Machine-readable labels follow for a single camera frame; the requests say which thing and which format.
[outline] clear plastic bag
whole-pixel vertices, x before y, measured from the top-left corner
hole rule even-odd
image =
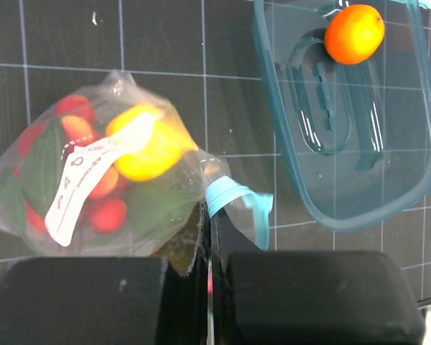
[[[148,256],[229,175],[168,100],[112,72],[46,110],[0,158],[0,229],[49,255]],[[226,206],[233,219],[249,210],[245,194]],[[238,222],[255,241],[250,218]]]

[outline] white label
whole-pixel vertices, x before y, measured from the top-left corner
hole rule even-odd
[[[56,197],[45,217],[50,236],[68,247],[86,198],[107,169],[123,155],[142,150],[150,140],[154,122],[163,115],[142,113],[110,137],[86,147],[76,147],[68,155]]]

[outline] lemon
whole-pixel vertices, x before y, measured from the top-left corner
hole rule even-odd
[[[174,108],[164,114],[156,106],[135,106],[113,119],[107,126],[106,135],[117,133],[143,113],[164,116],[154,122],[152,135],[143,149],[115,161],[116,169],[125,178],[137,182],[160,176],[174,166],[185,152],[198,150]]]

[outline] bag of fruit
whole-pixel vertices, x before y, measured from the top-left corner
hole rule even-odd
[[[0,229],[49,255],[147,256],[227,175],[168,100],[112,72],[46,110],[0,158]]]

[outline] blue plastic container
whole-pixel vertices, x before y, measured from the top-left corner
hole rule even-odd
[[[323,38],[343,7],[370,4],[385,40],[358,65]],[[254,0],[253,36],[294,189],[336,231],[375,224],[431,189],[431,68],[417,0]]]

